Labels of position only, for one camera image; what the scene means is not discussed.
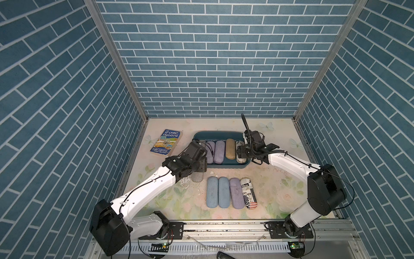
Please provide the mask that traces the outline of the world map glasses case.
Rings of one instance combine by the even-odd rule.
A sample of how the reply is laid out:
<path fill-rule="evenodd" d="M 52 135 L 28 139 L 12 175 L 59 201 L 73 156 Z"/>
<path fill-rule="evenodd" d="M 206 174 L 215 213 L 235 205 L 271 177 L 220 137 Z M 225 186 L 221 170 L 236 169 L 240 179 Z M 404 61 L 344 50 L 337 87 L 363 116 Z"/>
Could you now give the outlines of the world map glasses case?
<path fill-rule="evenodd" d="M 243 158 L 243 157 L 241 157 L 241 155 L 239 154 L 239 153 L 240 153 L 240 151 L 239 151 L 239 147 L 243 147 L 243 146 L 245 146 L 245 142 L 243 142 L 243 141 L 236 141 L 236 142 L 235 142 L 235 144 L 236 144 L 236 161 L 237 161 L 239 164 L 245 164 L 245 163 L 246 163 L 246 161 L 247 161 L 247 158 Z"/>

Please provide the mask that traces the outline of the lilac fabric glasses case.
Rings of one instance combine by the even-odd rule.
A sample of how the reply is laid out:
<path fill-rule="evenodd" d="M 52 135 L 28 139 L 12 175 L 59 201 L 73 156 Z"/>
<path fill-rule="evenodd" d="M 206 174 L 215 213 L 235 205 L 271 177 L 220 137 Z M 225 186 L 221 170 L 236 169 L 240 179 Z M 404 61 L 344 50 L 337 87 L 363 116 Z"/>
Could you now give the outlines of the lilac fabric glasses case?
<path fill-rule="evenodd" d="M 214 141 L 207 141 L 206 144 L 206 150 L 207 150 L 207 164 L 213 164 L 214 162 L 214 151 L 215 151 L 215 142 Z"/>
<path fill-rule="evenodd" d="M 218 140 L 215 142 L 215 151 L 214 151 L 214 163 L 222 164 L 225 157 L 225 142 L 223 140 Z"/>

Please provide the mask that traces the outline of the tan fabric glasses case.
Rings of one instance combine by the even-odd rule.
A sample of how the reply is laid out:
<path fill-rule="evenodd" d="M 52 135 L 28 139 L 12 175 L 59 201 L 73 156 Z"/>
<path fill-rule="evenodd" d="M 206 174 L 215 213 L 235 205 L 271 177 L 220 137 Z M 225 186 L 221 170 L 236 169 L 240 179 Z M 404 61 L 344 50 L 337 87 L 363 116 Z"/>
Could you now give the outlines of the tan fabric glasses case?
<path fill-rule="evenodd" d="M 234 139 L 226 139 L 225 143 L 225 157 L 229 160 L 236 158 L 236 142 Z"/>

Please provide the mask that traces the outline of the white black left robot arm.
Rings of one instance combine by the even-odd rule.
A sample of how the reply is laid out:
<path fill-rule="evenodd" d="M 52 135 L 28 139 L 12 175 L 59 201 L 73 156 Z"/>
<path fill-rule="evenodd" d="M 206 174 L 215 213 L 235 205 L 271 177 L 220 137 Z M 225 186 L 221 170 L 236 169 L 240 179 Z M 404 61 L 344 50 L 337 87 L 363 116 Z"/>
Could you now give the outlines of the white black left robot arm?
<path fill-rule="evenodd" d="M 169 187 L 207 167 L 208 152 L 192 141 L 179 155 L 170 156 L 142 183 L 112 200 L 102 199 L 93 208 L 89 230 L 106 256 L 113 256 L 135 238 L 170 239 L 170 221 L 160 212 L 137 213 Z"/>

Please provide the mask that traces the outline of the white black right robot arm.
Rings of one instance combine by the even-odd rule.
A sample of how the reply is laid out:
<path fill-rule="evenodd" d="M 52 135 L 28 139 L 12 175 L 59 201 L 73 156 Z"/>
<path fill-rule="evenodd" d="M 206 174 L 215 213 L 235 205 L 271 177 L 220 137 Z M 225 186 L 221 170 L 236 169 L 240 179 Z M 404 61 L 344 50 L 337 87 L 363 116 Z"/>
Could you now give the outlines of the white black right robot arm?
<path fill-rule="evenodd" d="M 334 166 L 312 164 L 301 160 L 275 144 L 265 144 L 264 136 L 258 131 L 244 132 L 247 143 L 237 148 L 237 155 L 251 159 L 261 165 L 279 167 L 293 176 L 303 179 L 307 186 L 307 201 L 295 209 L 284 222 L 284 231 L 289 237 L 297 237 L 309 224 L 328 215 L 345 201 L 347 193 Z"/>

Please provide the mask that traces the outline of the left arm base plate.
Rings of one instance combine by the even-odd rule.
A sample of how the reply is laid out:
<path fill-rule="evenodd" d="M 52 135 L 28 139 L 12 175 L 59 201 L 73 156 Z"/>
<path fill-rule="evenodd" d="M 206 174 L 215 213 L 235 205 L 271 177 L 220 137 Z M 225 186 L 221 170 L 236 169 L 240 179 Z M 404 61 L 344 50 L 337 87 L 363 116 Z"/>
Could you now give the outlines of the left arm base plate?
<path fill-rule="evenodd" d="M 164 224 L 161 229 L 152 236 L 153 240 L 181 240 L 183 238 L 184 223 L 170 222 L 168 226 Z"/>

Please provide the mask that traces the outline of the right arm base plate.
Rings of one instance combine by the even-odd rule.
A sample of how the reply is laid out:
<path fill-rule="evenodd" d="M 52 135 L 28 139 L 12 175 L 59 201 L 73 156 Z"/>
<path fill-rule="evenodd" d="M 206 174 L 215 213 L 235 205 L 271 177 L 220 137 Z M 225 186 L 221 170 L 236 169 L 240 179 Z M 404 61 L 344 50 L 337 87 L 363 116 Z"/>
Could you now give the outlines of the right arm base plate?
<path fill-rule="evenodd" d="M 269 231 L 271 239 L 279 238 L 313 238 L 314 234 L 310 224 L 304 227 L 297 227 L 291 221 L 268 221 L 264 223 L 264 227 Z"/>

